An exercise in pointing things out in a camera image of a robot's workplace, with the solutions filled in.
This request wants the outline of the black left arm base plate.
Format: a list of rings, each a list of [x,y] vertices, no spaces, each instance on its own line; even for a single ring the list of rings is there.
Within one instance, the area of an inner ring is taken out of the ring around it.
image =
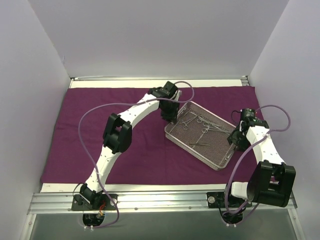
[[[75,194],[73,196],[72,211],[98,211],[98,210],[111,210],[115,211],[115,204],[110,200],[110,198],[103,192],[95,194],[93,197],[93,202],[84,198],[81,194]]]

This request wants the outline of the wire mesh instrument tray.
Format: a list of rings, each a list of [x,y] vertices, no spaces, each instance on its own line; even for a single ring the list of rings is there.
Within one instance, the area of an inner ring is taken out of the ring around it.
[[[185,103],[177,114],[177,122],[164,128],[167,139],[181,147],[215,171],[226,168],[236,146],[228,137],[236,126],[199,104]]]

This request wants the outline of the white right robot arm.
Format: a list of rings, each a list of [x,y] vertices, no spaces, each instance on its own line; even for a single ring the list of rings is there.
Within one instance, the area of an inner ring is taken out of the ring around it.
[[[280,157],[270,136],[271,130],[265,120],[241,120],[229,140],[244,150],[234,166],[222,200],[225,207],[232,207],[240,201],[257,203],[276,207],[288,205],[296,169],[285,163]],[[234,175],[246,156],[253,151],[256,167],[248,182],[233,181]]]

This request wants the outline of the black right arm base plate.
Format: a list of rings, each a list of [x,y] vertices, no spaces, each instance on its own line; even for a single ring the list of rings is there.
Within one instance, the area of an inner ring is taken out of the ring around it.
[[[223,191],[209,191],[206,193],[207,206],[210,209],[225,208],[225,193]],[[239,208],[245,202],[244,199],[234,196],[228,197],[229,208]]]

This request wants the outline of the steel tweezers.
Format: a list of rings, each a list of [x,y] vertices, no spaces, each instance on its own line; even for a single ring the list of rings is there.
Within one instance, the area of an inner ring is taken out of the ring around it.
[[[188,143],[188,145],[189,146],[202,146],[202,147],[204,147],[204,146],[209,146],[210,144],[208,144],[208,143],[201,143],[201,142],[194,142],[194,143]]]

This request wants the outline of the purple cloth wrap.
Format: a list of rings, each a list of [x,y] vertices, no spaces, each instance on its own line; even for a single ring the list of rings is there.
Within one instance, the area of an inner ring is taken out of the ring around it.
[[[54,128],[53,139],[41,181],[78,184],[93,171],[93,161],[101,153],[103,133],[111,113],[127,110],[137,103],[145,88],[71,88],[67,91]],[[255,88],[184,88],[183,100],[193,101],[228,122],[231,113],[259,108]],[[132,132],[129,149],[116,160],[108,184],[204,185],[224,184],[241,153],[235,152],[227,166],[216,171],[168,140],[166,122],[159,111],[144,118]]]

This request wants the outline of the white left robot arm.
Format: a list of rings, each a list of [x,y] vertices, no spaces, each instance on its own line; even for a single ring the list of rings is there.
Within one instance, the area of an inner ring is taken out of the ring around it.
[[[161,117],[175,122],[179,109],[178,99],[181,91],[167,82],[164,87],[154,87],[136,104],[128,103],[129,109],[121,113],[112,113],[107,120],[100,156],[93,162],[93,171],[80,187],[83,204],[90,210],[97,209],[102,203],[103,188],[115,161],[132,143],[133,128],[147,115],[161,109]]]

